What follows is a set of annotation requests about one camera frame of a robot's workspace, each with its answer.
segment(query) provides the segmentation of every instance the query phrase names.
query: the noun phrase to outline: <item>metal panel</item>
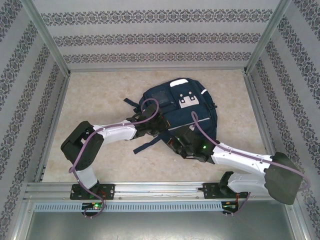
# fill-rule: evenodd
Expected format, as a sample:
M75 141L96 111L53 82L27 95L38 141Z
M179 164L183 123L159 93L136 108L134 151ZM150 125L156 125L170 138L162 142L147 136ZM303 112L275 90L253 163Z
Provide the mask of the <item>metal panel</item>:
M28 240L293 240L285 207L251 201L235 217L220 212L35 212Z
M38 202L35 203L36 213L79 213L80 202ZM183 201L183 202L112 202L107 201L104 212L136 213L136 212L213 212L223 211L221 201Z

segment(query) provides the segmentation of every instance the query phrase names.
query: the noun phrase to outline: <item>metal frame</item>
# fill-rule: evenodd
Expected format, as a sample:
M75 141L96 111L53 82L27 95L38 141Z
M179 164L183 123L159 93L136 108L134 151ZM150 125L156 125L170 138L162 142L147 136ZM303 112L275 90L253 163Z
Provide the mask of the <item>metal frame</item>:
M275 150L273 148L270 134L267 131L266 121L264 119L261 106L258 101L257 93L253 88L253 82L250 76L250 72L256 64L259 56L263 52L267 42L269 41L272 33L274 32L277 24L279 23L282 15L287 9L291 0L281 0L271 17L266 29L264 30L255 50L253 51L251 58L245 68L242 67L175 67L175 68L112 68L112 69L75 69L73 73L79 72L111 72L111 71L178 71L178 70L192 70L192 71L204 71L204 70L242 70L250 102L253 108L253 112L258 124L259 132L268 154L273 155ZM63 102L66 96L69 80L70 70L63 59L55 41L53 40L47 26L43 22L37 8L32 0L22 0L22 4L26 11L30 15L32 21L37 27L39 33L47 44L54 59L57 61L59 67L63 71L63 74L68 77L65 86L62 90L58 108L55 113L54 123L49 132L49 141L45 146L45 154L41 160L39 171L36 175L36 181L28 183L21 208L19 210L17 222L15 224L11 240L25 239L28 233L28 229L32 220L33 212L37 204L39 203L83 203L91 201L83 200L70 200L70 191L72 183L68 182L39 182L41 179L41 173L44 165L47 163L51 145L54 139L55 131L57 129L60 113L63 107ZM114 192L114 200L109 200L110 203L210 203L221 201L232 201L234 199L204 199L204 193L199 191L198 188L202 187L203 182L116 182ZM271 197L255 197L252 196L249 201L265 201L272 200ZM301 207L298 201L291 206L286 206L286 212L297 240L310 240L310 234L303 218Z
M245 81L249 98L251 101L251 105L253 108L254 116L258 124L258 128L259 128L260 135L264 143L266 152L269 155L274 155L276 151L273 146L270 133L267 130L268 129L267 123L264 118L262 108L259 104L257 93L253 88L253 80L251 78L250 72L248 74L244 73L243 77L244 77L244 81ZM298 202L298 199L296 199L293 205L286 205L285 209L286 209L286 213L288 215L295 239L311 240L311 236L307 228L306 220L302 214L301 206Z
M70 73L70 69L68 68L68 65L61 54L54 38L50 34L44 20L42 19L40 13L38 12L38 9L36 5L34 4L33 0L21 0L21 3L28 13L29 17L31 18L33 24L35 25L36 29L40 33L44 43L47 45L48 49L50 50L50 53L52 54L54 60L58 64L59 68L61 69L63 75L66 77Z
M278 6L274 10L274 13L268 22L260 40L258 41L255 49L253 50L253 53L251 54L251 57L248 61L248 64L246 66L246 73L250 73L255 66L256 62L258 61L260 55L265 49L265 46L267 45L269 39L271 38L272 34L274 33L275 29L277 28L278 23L280 22L282 16L284 15L285 11L289 7L289 4L291 3L291 0L280 0Z

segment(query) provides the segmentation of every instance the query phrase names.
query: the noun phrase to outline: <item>white patch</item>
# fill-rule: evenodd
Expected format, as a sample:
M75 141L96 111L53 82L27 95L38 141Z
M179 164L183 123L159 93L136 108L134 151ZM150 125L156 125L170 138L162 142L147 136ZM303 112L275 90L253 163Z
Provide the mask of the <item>white patch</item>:
M189 106L198 105L199 101L196 96L192 96L191 98L190 96L185 96L182 100L179 100L179 104L184 109Z
M179 79L179 80L175 80L173 82L170 82L170 87L174 87L174 86L177 86L177 85L180 85L180 84L186 84L188 83L187 79Z

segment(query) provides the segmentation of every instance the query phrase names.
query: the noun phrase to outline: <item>damask pattern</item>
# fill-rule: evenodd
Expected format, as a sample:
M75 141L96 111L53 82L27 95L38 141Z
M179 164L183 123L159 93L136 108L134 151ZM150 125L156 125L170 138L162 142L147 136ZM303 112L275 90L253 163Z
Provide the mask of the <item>damask pattern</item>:
M262 110L262 114L263 114L263 117L264 117L264 121L266 123L266 127L268 128L268 132L269 132L269 135L270 135L270 138L271 138L271 141L272 141L272 146L273 146L273 149L275 151L277 151L277 148L276 148L276 145L275 145L275 140L272 136L272 132L271 132L271 129L270 129L270 126L269 126L269 123L268 123L268 120L267 120L267 115L265 113L265 110L264 110L264 106L262 105L262 102L260 100L260 96L259 96L259 93L258 93L258 90L257 90L257 87L256 87L256 84L255 84L255 81L254 81L254 76L252 74L250 74L251 76L251 79L252 79L252 83L253 83L253 86L254 86L254 90L256 92L256 96L258 97L258 100L259 100L259 104L261 106L261 110Z
M298 127L300 128L303 140L305 141L305 145L308 147L308 152L311 155L311 159L314 161L313 164L315 165L315 168L318 169L318 174L320 174L320 143L318 142L318 138L315 137L315 130L312 129L312 125L309 123L309 118L306 116L304 106L301 104L299 96L296 93L295 86L292 83L286 67L272 40L270 40L265 46L265 50L268 53L273 68L280 80L284 94L289 101L292 113Z
M13 118L11 119L12 122L10 122L8 129L6 130L6 135L3 138L3 142L0 145L0 180L2 179L2 174L6 170L6 165L11 156L11 152L13 151L13 147L16 143L16 139L18 138L20 128L22 127L22 124L25 120L25 116L29 109L31 100L36 91L39 78L45 68L49 55L50 51L47 46L44 45L39 53L33 70L22 92L22 95L18 102L18 106L16 107Z
M60 72L60 69L57 63L54 64L53 69L50 73L46 88L43 92L40 104L38 106L37 113L33 120L33 125L30 129L29 136L27 137L27 142L25 143L25 147L23 149L23 154L19 161L18 167L14 174L14 181L12 181L12 186L9 190L9 195L7 196L7 201L4 204L4 211L1 212L0 218L0 239L6 239L6 233L9 230L9 225L12 221L14 210L17 206L18 196L21 192L21 187L23 185L23 181L25 180L27 169L30 163L30 160L33 155L34 146L36 145L38 135L40 133L40 129L46 115L46 110L50 102L51 94L53 92L55 83L57 82L57 76ZM64 81L62 81L59 95L61 93L62 87L64 85ZM58 104L58 100L55 103L54 111L56 110Z
M276 94L272 88L269 76L267 74L266 68L264 64L262 63L261 59L258 60L256 63L256 69L259 73L259 76L262 81L262 85L265 91L265 94L268 97L268 101L271 106L271 110L274 115L274 119L276 121L276 124L278 125L278 130L280 132L282 141L285 145L285 150L288 153L288 157L293 161L295 166L304 173L304 169L302 168L302 163L300 162L300 157L297 154L297 150L295 148L295 144L293 142L293 139L291 137L291 134L288 130L287 123L284 119L282 110L280 109L280 104L277 100Z
M320 109L320 74L317 72L317 69L310 57L308 57L307 51L303 47L302 42L298 38L286 16L284 16L279 22L278 30L285 40L296 65L299 67L299 70L306 81L306 85L308 86L310 93L312 93L312 96L316 100L316 104L319 105Z
M139 23L266 23L271 9L179 9L42 13L47 26Z
M23 36L16 46L12 57L6 65L6 68L3 70L0 79L0 111L2 110L1 106L5 104L6 98L10 93L13 83L16 81L16 77L18 76L22 63L25 61L37 34L38 31L35 25L30 21L28 27L23 32Z
M7 0L4 2L0 11L0 43L21 9L22 4L19 0Z
M55 36L58 47L133 44L256 44L260 33L145 33Z
M259 59L255 66L256 66L256 69L257 69L258 74L260 76L260 79L262 81L265 94L268 97L268 101L269 101L270 107L272 109L274 119L278 125L278 130L281 135L281 139L282 139L283 145L285 147L285 151L286 151L288 157L293 161L295 166L299 169L299 171L304 173L305 170L302 167L300 157L297 154L295 143L293 142L291 134L288 130L288 126L287 126L287 123L284 119L283 112L280 109L279 102L277 100L277 97L275 95L275 92L274 92L273 87L271 85L268 73L266 71L266 68L265 68L262 60ZM315 234L318 238L320 238L320 212L319 212L319 207L317 206L318 205L317 200L313 196L313 194L314 193L310 188L304 190L301 193L301 195L304 198L303 202L307 206L309 218L313 222L312 226L315 229Z
M251 52L149 52L64 55L67 64L183 62L183 61L247 61Z
M320 7L315 0L294 0L294 4L299 8L300 13L311 27L311 30L320 41Z

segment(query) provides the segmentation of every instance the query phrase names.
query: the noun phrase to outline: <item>black mounting bracket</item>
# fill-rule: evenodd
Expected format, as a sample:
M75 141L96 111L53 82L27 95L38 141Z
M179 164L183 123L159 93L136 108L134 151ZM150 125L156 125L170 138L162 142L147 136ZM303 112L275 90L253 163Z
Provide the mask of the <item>black mounting bracket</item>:
M113 200L115 196L115 184L100 184L99 182L90 188L90 191L97 194L104 200ZM71 200L99 200L84 190L79 184L73 184L70 193Z
M204 199L235 199L237 197L237 193L231 190L231 192L222 193L219 184L219 182L205 182L198 190L203 191ZM247 196L247 192L239 193L239 199L245 199Z

